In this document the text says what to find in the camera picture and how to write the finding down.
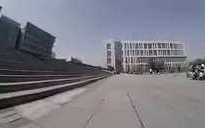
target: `paved plaza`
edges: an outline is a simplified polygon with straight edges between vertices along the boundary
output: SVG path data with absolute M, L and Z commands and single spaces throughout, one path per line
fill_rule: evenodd
M 37 101 L 35 116 L 15 107 L 22 118 L 2 128 L 205 128 L 205 81 L 185 74 L 115 75 L 74 93 Z

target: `concrete ledge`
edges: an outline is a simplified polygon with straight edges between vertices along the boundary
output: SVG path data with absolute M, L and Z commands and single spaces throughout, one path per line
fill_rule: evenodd
M 19 82 L 17 84 L 12 85 L 0 85 L 0 93 L 9 93 L 9 92 L 17 92 L 17 91 L 24 91 L 24 90 L 33 90 L 33 89 L 39 89 L 39 88 L 46 88 L 46 87 L 52 87 L 57 86 L 61 84 L 68 84 L 73 82 L 78 82 L 81 80 L 88 80 L 90 78 L 96 78 L 97 76 L 89 76 L 89 77 L 79 77 L 79 78 L 70 78 L 70 79 L 58 79 L 59 81 L 51 80 L 51 81 L 40 81 L 38 83 L 28 82 L 27 84 L 24 84 L 25 82 Z
M 61 92 L 68 91 L 68 90 L 71 90 L 71 89 L 74 89 L 74 88 L 86 86 L 90 83 L 96 82 L 98 80 L 101 80 L 101 79 L 104 79 L 104 78 L 107 78 L 107 77 L 108 76 L 99 77 L 98 79 L 92 79 L 92 80 L 82 82 L 82 83 L 78 83 L 78 84 L 75 84 L 75 85 L 72 85 L 72 86 L 66 86 L 66 87 L 63 87 L 63 88 L 56 88 L 56 89 L 52 89 L 52 90 L 44 91 L 44 92 L 40 92 L 40 93 L 15 96 L 15 97 L 11 97 L 11 98 L 2 98 L 2 99 L 0 99 L 0 109 L 20 105 L 20 104 L 23 104 L 23 103 L 31 102 L 31 101 L 42 99 L 42 98 L 46 98 L 46 97 L 55 95 L 57 93 L 61 93 Z

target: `white building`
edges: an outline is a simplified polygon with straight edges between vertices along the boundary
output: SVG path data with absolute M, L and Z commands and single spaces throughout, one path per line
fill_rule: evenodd
M 186 64 L 180 41 L 115 41 L 105 40 L 106 65 L 130 72 L 161 68 L 176 70 Z

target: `tree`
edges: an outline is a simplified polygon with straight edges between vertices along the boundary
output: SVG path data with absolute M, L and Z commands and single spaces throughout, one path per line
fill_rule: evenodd
M 189 63 L 190 65 L 199 65 L 199 64 L 205 64 L 205 59 L 195 59 L 194 61 Z
M 71 57 L 70 62 L 73 64 L 83 64 L 82 60 L 74 57 Z
M 112 66 L 107 66 L 107 68 L 108 68 L 108 70 L 110 70 L 110 71 L 114 71 L 114 70 L 115 70 L 115 68 L 112 67 Z
M 54 51 L 52 51 L 51 57 L 54 58 L 54 59 L 56 58 L 56 53 Z

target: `window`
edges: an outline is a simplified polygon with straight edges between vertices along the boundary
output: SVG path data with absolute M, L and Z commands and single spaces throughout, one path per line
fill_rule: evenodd
M 136 44 L 136 45 L 135 45 L 135 48 L 138 49 L 138 48 L 139 48 L 139 44 Z
M 139 44 L 139 48 L 142 48 L 142 44 Z
M 107 51 L 107 57 L 111 57 L 111 51 Z
M 140 55 L 143 56 L 143 50 L 140 50 Z
M 147 44 L 144 44 L 144 49 L 147 49 Z
M 153 53 L 155 56 L 157 56 L 157 50 L 154 50 Z
M 173 44 L 170 44 L 170 48 L 173 48 Z
M 129 50 L 127 50 L 127 56 L 129 56 Z
M 153 51 L 149 50 L 149 55 L 152 56 L 153 55 Z
M 167 52 L 166 52 L 166 50 L 163 50 L 163 55 L 167 55 Z
M 149 49 L 151 49 L 152 48 L 152 44 L 148 44 L 148 47 L 149 47 Z
M 135 52 L 136 52 L 136 55 L 138 56 L 139 55 L 139 50 L 136 50 Z
M 162 55 L 161 50 L 158 51 L 159 55 Z
M 111 64 L 111 58 L 107 58 L 107 64 Z
M 161 48 L 161 44 L 160 43 L 158 43 L 158 48 Z
M 167 50 L 167 55 L 170 55 L 170 50 Z
M 111 44 L 107 44 L 107 49 L 111 49 Z
M 164 43 L 162 43 L 162 48 L 165 48 L 165 44 Z
M 131 63 L 133 63 L 133 57 L 131 57 Z

